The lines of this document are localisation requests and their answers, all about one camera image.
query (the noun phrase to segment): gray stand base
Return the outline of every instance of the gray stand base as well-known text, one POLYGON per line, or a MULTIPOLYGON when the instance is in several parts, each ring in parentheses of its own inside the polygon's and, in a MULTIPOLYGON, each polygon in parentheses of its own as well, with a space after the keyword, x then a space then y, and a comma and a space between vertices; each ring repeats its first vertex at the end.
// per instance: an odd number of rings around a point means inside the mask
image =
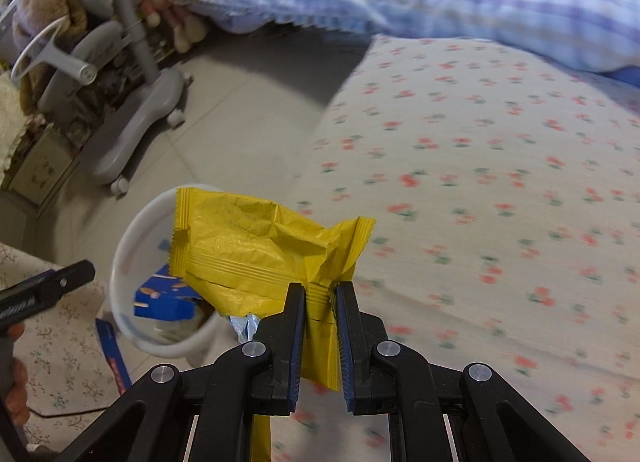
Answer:
POLYGON ((133 91, 87 141, 80 166, 98 184, 117 181, 146 130, 176 109, 185 87, 182 73, 166 68, 151 86, 133 91))

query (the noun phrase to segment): white floral fabric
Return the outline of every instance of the white floral fabric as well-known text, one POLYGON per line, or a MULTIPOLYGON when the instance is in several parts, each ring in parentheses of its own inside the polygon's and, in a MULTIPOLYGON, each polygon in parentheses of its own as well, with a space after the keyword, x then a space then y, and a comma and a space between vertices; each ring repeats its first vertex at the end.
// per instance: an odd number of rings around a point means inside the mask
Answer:
MULTIPOLYGON (((376 218, 361 310, 431 363, 493 366, 594 462, 640 448, 640 90, 476 40, 377 37, 289 206, 376 218)), ((273 458, 388 460, 303 385, 273 458)))
MULTIPOLYGON (((0 244, 0 288, 49 269, 59 269, 25 252, 0 244)), ((89 283, 63 296, 51 310, 28 320, 14 354, 29 373, 25 426, 32 444, 62 450, 99 415, 83 413, 110 406, 118 398, 113 372, 95 331, 95 317, 104 300, 104 287, 89 283)))

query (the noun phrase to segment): caster wheel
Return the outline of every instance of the caster wheel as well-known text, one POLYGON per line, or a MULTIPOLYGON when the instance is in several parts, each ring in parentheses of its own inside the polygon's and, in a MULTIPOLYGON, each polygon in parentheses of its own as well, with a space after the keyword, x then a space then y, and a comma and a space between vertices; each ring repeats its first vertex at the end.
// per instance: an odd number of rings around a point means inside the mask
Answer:
POLYGON ((113 196, 119 197, 129 191, 129 181, 125 177, 118 177, 111 183, 111 193, 113 196))
POLYGON ((178 127, 185 121, 184 113, 180 108, 174 109, 169 115, 167 115, 166 121, 170 127, 178 127))

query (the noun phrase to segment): white trash bin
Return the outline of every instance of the white trash bin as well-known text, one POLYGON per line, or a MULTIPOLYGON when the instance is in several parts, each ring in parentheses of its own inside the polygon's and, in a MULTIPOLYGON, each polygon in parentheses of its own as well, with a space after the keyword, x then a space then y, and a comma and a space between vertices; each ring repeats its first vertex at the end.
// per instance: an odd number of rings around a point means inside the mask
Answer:
MULTIPOLYGON (((182 187, 219 191, 205 185, 182 187)), ((143 352, 166 359, 204 352, 223 322, 218 313, 213 312, 193 335, 179 343, 171 343, 156 332, 155 320, 133 314, 135 292, 169 259, 177 189, 166 191, 149 202, 129 224, 116 249, 109 284, 111 311, 120 331, 143 352)))

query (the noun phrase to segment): tile floor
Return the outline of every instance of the tile floor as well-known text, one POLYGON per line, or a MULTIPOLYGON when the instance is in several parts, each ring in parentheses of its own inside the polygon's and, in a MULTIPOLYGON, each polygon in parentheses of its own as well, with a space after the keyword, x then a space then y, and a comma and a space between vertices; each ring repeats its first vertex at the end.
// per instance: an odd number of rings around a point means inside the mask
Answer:
MULTIPOLYGON (((180 64, 194 76, 186 122, 151 128, 128 168, 129 193, 115 199, 76 169, 38 221, 36 255, 61 265, 87 258, 106 283, 129 222, 171 187, 198 182, 283 201, 325 106, 361 58, 312 33, 214 35, 180 64)), ((233 337, 221 341, 214 350, 233 337)), ((134 380, 160 362, 118 342, 134 380)))

